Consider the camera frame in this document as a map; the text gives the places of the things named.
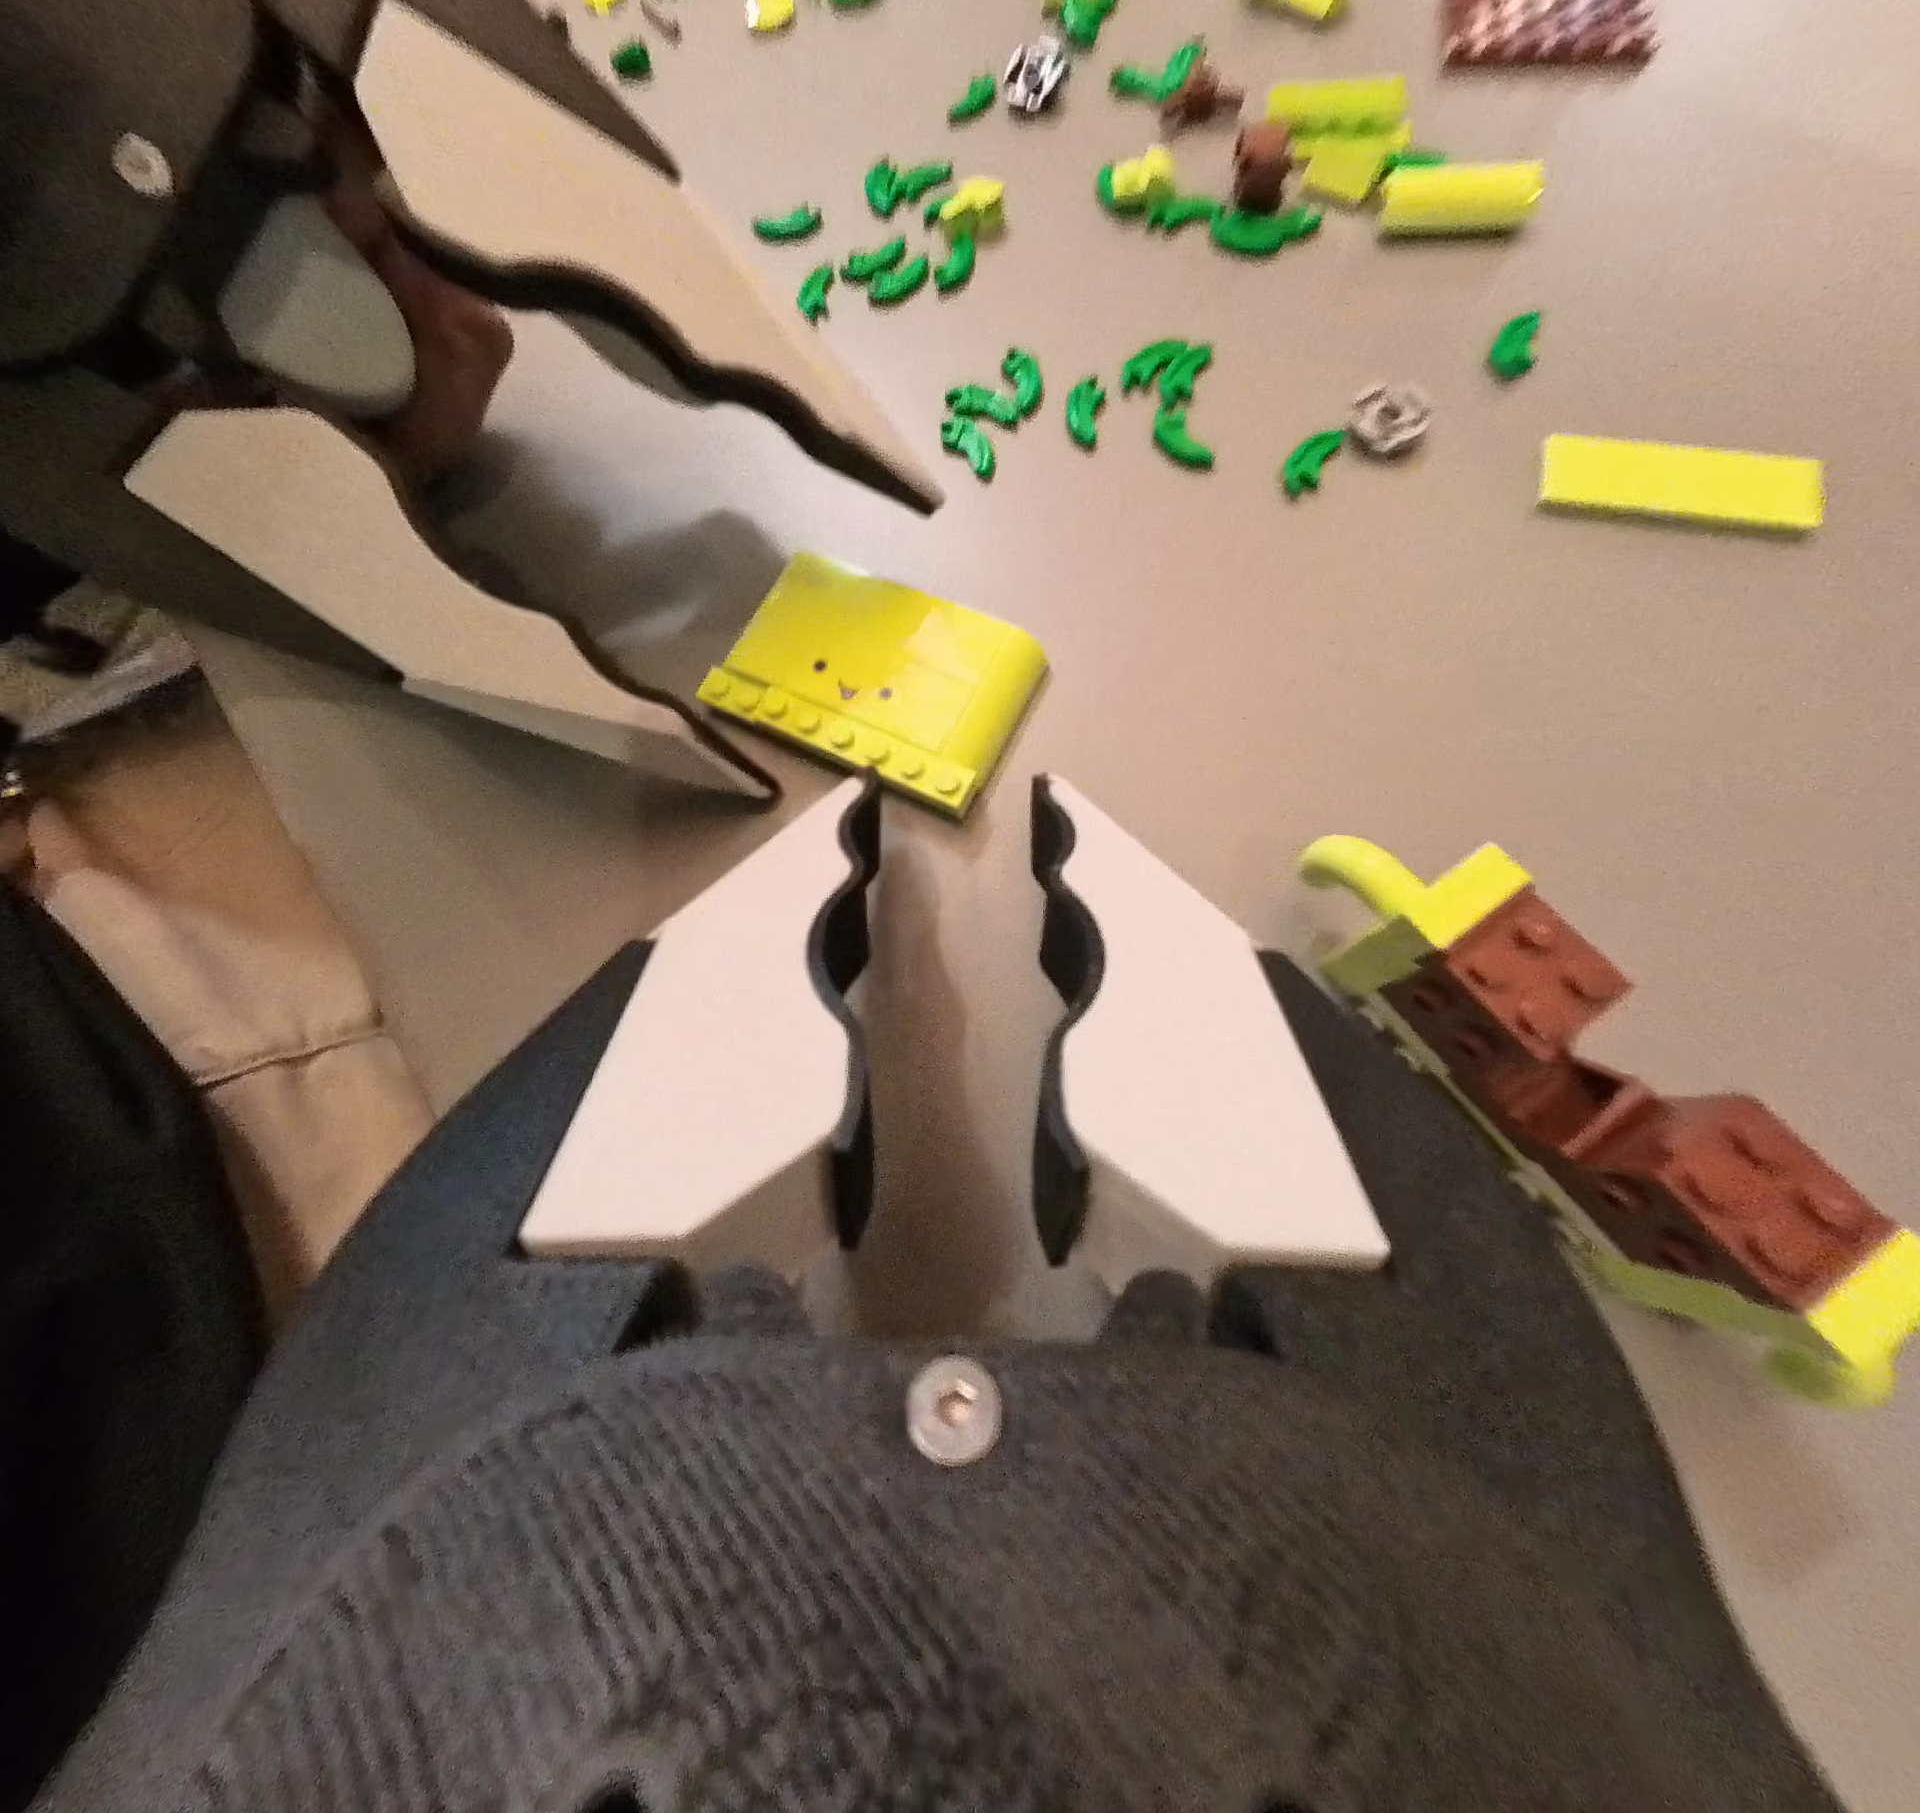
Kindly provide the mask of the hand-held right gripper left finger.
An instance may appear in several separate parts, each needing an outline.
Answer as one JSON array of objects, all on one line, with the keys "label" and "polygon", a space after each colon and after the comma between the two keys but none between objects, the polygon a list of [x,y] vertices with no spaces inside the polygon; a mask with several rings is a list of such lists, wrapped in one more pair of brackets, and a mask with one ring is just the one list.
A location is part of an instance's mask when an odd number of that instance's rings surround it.
[{"label": "hand-held right gripper left finger", "polygon": [[877,778],[843,778],[665,919],[518,1227],[546,1259],[803,1278],[873,1208],[866,1038]]}]

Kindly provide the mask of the scatter of green leaf pieces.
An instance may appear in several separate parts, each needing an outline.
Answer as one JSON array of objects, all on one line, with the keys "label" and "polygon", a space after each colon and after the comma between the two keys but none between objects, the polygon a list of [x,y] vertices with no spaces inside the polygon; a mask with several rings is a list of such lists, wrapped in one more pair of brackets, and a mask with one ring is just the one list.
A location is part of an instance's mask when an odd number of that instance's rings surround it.
[{"label": "scatter of green leaf pieces", "polygon": [[[1062,36],[1067,43],[1071,71],[1074,48],[1092,50],[1095,29],[1112,10],[1112,2],[1115,0],[1067,0],[1055,10],[1053,28],[1056,28],[1056,31],[1047,34]],[[886,58],[871,55],[857,68],[853,80],[834,81],[827,102],[835,108],[835,125],[839,121],[848,125],[858,123],[862,130],[869,121],[871,125],[880,125],[880,108],[891,100],[891,94],[882,81],[887,80],[887,83],[891,83],[897,77],[898,71],[891,63],[891,55]],[[949,137],[960,125],[992,118],[996,113],[996,100],[1004,105],[1001,99],[1001,77],[1002,75],[992,71],[969,75],[965,94],[943,108],[943,127]],[[1076,81],[1067,75],[1053,106],[1041,118],[1015,118],[1006,110],[1006,123],[1022,127],[1049,125],[1049,115],[1055,113],[1063,94],[1071,97],[1074,83]],[[1102,163],[1095,177],[1092,192],[1105,219],[1120,221],[1130,233],[1152,236],[1175,236],[1186,229],[1204,233],[1212,248],[1209,258],[1247,261],[1281,258],[1285,248],[1312,238],[1323,228],[1329,211],[1372,209],[1369,218],[1372,218],[1376,233],[1381,182],[1363,204],[1353,209],[1332,207],[1302,192],[1302,163],[1298,158],[1294,158],[1294,169],[1286,175],[1281,214],[1253,216],[1237,211],[1230,204],[1230,156],[1237,125],[1240,121],[1265,119],[1265,97],[1256,102],[1258,110],[1247,118],[1244,91],[1232,83],[1230,75],[1218,71],[1218,63],[1212,58],[1204,36],[1189,36],[1164,58],[1164,63],[1142,66],[1134,61],[1115,66],[1105,83],[1105,92],[1101,92],[1101,99],[1109,97],[1137,102],[1141,113],[1152,106],[1155,118],[1155,141],[1149,146],[1161,145],[1170,149],[1177,169],[1177,194],[1144,214],[1120,211],[1112,202],[1109,169],[1117,162],[1137,156],[1122,154]],[[1392,169],[1399,166],[1495,166],[1456,163],[1442,153],[1419,149],[1411,137],[1409,118],[1403,127],[1406,146],[1396,156]],[[1222,141],[1226,133],[1232,133],[1232,145],[1230,153],[1226,146],[1218,149],[1222,158],[1213,171],[1218,174],[1216,187],[1219,190],[1193,192],[1189,189],[1195,182],[1182,184],[1181,180],[1181,153],[1185,149],[1179,146],[1179,142],[1186,141],[1190,146],[1193,141],[1202,137],[1212,141],[1213,133],[1207,130],[1218,131]],[[843,305],[848,302],[861,302],[876,311],[897,309],[901,303],[920,296],[928,286],[936,289],[941,299],[949,299],[956,290],[967,289],[978,267],[980,248],[992,243],[992,238],[949,241],[936,223],[936,207],[956,184],[972,175],[989,174],[976,169],[959,177],[949,154],[936,154],[914,166],[898,166],[897,156],[887,154],[877,156],[873,167],[865,174],[865,204],[873,221],[891,223],[886,226],[886,233],[877,236],[871,246],[855,248],[847,253],[843,260],[820,258],[809,264],[809,274],[798,285],[794,302],[801,318],[819,330],[831,315],[835,286],[842,289]],[[1415,241],[1392,241],[1381,236],[1383,243],[1392,244],[1428,241],[1451,244],[1484,238],[1494,241],[1510,236]],[[1190,423],[1195,383],[1204,376],[1212,359],[1213,343],[1209,338],[1186,338],[1185,335],[1154,338],[1122,361],[1114,383],[1120,392],[1152,394],[1154,444],[1170,462],[1185,470],[1212,470],[1216,459],[1212,445],[1193,435]],[[969,470],[981,485],[992,480],[996,473],[996,454],[989,428],[994,425],[1004,433],[1014,433],[1019,423],[1037,413],[1044,402],[1041,359],[1019,344],[1006,349],[996,378],[999,387],[989,387],[978,380],[973,384],[963,383],[949,387],[945,398],[946,413],[941,427],[941,440],[946,451],[967,459]],[[1339,427],[1307,435],[1307,438],[1288,451],[1282,462],[1281,485],[1286,497],[1298,497],[1302,491],[1319,487],[1327,459],[1348,445],[1346,417]]]}]

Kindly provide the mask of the brown and lime brick assembly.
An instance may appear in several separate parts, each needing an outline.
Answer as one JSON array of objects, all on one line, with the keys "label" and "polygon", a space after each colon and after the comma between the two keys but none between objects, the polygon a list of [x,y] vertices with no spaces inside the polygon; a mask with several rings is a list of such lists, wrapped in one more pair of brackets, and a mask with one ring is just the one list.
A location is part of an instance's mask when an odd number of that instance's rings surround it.
[{"label": "brown and lime brick assembly", "polygon": [[[727,657],[728,657],[728,655],[731,655],[731,650],[728,650],[728,652],[725,655],[725,658],[719,660],[714,667],[727,667],[727,669],[731,669],[728,662],[727,662]],[[1025,711],[1027,711],[1027,706],[1030,706],[1030,702],[1032,702],[1032,697],[1035,697],[1035,695],[1038,693],[1038,690],[1043,688],[1043,682],[1030,692],[1030,695],[1025,695],[1025,697],[1019,699],[1019,702],[1014,699],[1014,697],[1006,697],[1006,695],[1001,695],[1001,697],[986,697],[986,699],[981,699],[981,702],[972,705],[969,714],[994,714],[994,716],[999,719],[1001,725],[1008,725],[1008,723],[1018,723],[1018,725],[1019,725],[1022,719],[1024,719],[1024,714],[1025,714]]]}]

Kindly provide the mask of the brown and lime trunk build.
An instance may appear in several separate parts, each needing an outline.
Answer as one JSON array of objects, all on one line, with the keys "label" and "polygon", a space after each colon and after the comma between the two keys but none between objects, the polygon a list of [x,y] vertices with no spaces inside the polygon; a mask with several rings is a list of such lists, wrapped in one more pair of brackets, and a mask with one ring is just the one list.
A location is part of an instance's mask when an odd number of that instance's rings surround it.
[{"label": "brown and lime trunk build", "polygon": [[1916,1232],[1763,1100],[1667,1097],[1580,1051],[1628,975],[1485,844],[1424,878],[1331,834],[1299,878],[1369,928],[1323,980],[1451,1097],[1601,1291],[1737,1335],[1788,1393],[1882,1405],[1917,1325]]}]

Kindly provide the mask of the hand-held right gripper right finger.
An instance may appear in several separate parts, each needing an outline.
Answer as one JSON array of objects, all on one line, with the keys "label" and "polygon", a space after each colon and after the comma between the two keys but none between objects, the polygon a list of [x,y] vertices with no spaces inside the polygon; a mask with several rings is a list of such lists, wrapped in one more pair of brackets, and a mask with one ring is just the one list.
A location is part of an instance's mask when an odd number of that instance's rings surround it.
[{"label": "hand-held right gripper right finger", "polygon": [[1043,1049],[1030,1204],[1050,1269],[1379,1272],[1387,1237],[1256,940],[1063,778],[1030,788]]}]

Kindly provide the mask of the large brown studded plate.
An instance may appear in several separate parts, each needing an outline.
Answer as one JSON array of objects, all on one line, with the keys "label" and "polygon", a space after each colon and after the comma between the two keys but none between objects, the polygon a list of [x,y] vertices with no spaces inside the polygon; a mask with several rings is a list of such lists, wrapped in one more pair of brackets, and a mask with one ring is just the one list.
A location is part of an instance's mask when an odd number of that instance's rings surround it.
[{"label": "large brown studded plate", "polygon": [[1447,71],[1645,68],[1660,36],[1652,0],[1440,0]]}]

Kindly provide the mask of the person's tan trousers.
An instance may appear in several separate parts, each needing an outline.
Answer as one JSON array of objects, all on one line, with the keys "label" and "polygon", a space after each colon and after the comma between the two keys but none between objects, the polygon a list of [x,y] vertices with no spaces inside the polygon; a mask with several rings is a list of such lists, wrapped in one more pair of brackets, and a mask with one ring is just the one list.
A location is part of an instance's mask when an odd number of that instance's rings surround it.
[{"label": "person's tan trousers", "polygon": [[211,1099],[260,1198],[337,1240],[430,1110],[226,720],[203,709],[58,758],[24,876]]}]

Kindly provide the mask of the stack of lime bricks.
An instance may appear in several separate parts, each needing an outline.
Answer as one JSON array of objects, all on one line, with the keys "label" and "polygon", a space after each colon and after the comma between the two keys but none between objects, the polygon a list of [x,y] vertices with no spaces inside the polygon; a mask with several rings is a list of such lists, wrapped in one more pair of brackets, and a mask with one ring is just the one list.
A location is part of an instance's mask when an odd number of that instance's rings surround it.
[{"label": "stack of lime bricks", "polygon": [[1399,73],[1277,81],[1264,99],[1265,121],[1295,142],[1383,141],[1403,131],[1406,80]]}]

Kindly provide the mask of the lime tile with face print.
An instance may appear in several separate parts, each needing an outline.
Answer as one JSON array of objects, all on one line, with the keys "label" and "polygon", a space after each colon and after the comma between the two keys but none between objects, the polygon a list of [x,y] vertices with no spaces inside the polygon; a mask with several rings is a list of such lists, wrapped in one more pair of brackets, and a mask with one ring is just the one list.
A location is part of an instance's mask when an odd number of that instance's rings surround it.
[{"label": "lime tile with face print", "polygon": [[941,751],[976,688],[967,657],[933,614],[757,622],[727,657],[731,669],[824,706],[831,719]]}]

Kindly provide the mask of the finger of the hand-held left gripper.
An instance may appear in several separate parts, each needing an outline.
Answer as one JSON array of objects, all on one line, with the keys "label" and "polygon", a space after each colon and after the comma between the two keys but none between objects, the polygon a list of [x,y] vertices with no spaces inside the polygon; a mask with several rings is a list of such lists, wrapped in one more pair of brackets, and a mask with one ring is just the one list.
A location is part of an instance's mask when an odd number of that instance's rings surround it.
[{"label": "finger of the hand-held left gripper", "polygon": [[682,697],[637,683],[559,616],[461,577],[379,458],[311,412],[178,413],[124,485],[421,702],[758,809],[782,799]]},{"label": "finger of the hand-held left gripper", "polygon": [[353,92],[407,238],[500,307],[561,319],[682,405],[735,405],[916,515],[943,485],[877,399],[780,307],[685,187],[401,0]]}]

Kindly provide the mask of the long lime tile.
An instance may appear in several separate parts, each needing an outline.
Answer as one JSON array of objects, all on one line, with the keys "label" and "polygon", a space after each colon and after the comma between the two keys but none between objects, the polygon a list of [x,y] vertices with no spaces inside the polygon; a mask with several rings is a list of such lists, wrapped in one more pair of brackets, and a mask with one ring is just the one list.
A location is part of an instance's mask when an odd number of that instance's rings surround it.
[{"label": "long lime tile", "polygon": [[1554,433],[1538,506],[1798,539],[1823,524],[1826,476],[1811,458]]},{"label": "long lime tile", "polygon": [[851,624],[876,614],[880,619],[933,614],[946,624],[950,650],[967,657],[976,676],[973,697],[965,712],[986,697],[1006,695],[1019,702],[1049,670],[1038,642],[1006,621],[813,554],[801,554],[786,565],[750,627],[772,624],[782,619],[825,619]]}]

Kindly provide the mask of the person's black clothing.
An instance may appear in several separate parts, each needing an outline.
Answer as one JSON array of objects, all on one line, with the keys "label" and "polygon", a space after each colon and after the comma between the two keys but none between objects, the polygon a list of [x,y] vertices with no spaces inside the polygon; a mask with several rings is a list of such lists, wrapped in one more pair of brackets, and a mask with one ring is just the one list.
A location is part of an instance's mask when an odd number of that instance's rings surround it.
[{"label": "person's black clothing", "polygon": [[268,1345],[203,1094],[49,914],[2,898],[2,1807],[145,1633]]}]

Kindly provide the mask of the large lime half-round brick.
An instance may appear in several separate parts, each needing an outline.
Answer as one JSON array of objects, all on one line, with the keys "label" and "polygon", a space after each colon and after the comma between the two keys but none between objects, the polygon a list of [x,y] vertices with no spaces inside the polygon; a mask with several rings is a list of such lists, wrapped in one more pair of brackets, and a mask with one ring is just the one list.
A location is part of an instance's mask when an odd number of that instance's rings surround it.
[{"label": "large lime half-round brick", "polygon": [[1376,233],[1392,241],[1512,236],[1546,189],[1540,162],[1399,166],[1381,180]]}]

